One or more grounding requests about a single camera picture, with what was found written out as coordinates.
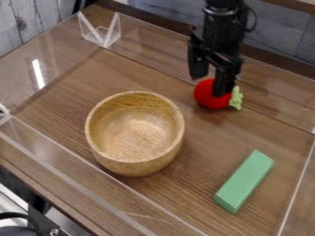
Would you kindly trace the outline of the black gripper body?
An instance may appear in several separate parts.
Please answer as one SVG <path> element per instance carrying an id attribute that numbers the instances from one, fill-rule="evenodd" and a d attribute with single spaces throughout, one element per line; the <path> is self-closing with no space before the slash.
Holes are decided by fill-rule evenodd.
<path id="1" fill-rule="evenodd" d="M 239 65 L 240 43 L 244 31 L 237 26 L 213 27 L 212 29 L 192 29 L 188 45 L 193 45 L 205 55 L 208 66 L 215 69 L 221 65 Z"/>

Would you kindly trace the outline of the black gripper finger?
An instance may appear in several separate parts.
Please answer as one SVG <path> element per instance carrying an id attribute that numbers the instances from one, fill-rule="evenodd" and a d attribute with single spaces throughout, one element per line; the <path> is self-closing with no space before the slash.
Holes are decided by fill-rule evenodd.
<path id="1" fill-rule="evenodd" d="M 207 76 L 209 71 L 207 57 L 193 45 L 188 45 L 188 70 L 193 80 Z"/>
<path id="2" fill-rule="evenodd" d="M 239 73 L 239 65 L 221 65 L 215 69 L 215 79 L 212 85 L 212 94 L 215 97 L 221 97 L 223 95 L 231 93 Z"/>

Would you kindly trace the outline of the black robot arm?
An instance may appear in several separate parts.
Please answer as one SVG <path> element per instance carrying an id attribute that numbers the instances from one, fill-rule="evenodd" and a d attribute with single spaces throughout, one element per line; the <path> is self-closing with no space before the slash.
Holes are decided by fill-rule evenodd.
<path id="1" fill-rule="evenodd" d="M 192 79 L 208 75 L 215 67 L 212 94 L 215 97 L 231 93 L 236 77 L 241 72 L 240 44 L 257 21 L 248 27 L 248 15 L 256 16 L 244 0 L 205 0 L 201 31 L 193 29 L 188 40 L 188 70 Z"/>

